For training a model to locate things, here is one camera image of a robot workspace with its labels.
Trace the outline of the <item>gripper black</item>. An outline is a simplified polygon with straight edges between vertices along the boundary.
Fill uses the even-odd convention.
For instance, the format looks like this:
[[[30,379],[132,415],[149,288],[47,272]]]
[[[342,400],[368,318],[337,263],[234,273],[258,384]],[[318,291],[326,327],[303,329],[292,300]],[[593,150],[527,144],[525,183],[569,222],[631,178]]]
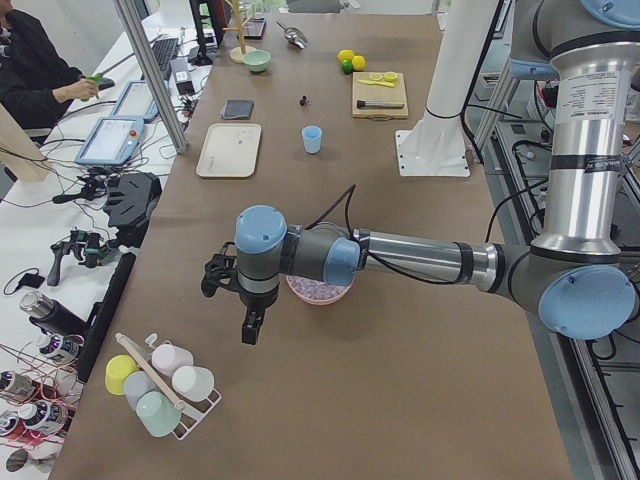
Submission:
[[[246,307],[246,315],[241,331],[242,342],[256,345],[266,310],[278,299],[278,289],[273,288],[264,293],[255,293],[242,289],[239,297]]]

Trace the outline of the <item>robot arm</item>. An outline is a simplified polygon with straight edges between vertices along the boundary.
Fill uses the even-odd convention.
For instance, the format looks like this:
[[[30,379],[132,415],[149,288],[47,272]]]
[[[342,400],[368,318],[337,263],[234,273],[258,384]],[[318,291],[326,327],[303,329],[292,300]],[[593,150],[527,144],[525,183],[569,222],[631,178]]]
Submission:
[[[631,74],[639,60],[635,1],[520,1],[513,73],[559,77],[546,210],[527,247],[290,225],[275,208],[244,210],[236,222],[232,276],[245,305],[242,339],[257,341],[282,275],[347,286],[367,265],[432,285],[472,284],[578,340],[609,335],[633,314],[637,294],[619,269],[610,230],[624,165],[622,136]]]

